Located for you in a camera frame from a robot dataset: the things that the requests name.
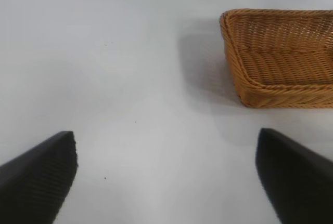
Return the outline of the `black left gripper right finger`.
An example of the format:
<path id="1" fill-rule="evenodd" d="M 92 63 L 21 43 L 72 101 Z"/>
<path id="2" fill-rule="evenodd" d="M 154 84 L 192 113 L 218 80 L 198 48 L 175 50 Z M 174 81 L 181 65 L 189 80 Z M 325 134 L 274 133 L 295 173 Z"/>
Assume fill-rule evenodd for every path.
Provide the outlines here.
<path id="1" fill-rule="evenodd" d="M 262 128 L 255 165 L 281 223 L 332 223 L 332 161 Z"/>

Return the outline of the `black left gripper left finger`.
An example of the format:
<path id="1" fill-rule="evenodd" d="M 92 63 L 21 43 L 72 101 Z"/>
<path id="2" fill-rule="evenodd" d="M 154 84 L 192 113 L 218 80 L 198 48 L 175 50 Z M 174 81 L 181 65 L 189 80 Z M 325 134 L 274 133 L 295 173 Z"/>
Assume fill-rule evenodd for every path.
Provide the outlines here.
<path id="1" fill-rule="evenodd" d="M 53 223 L 78 170 L 72 131 L 61 131 L 1 166 L 1 223 Z"/>

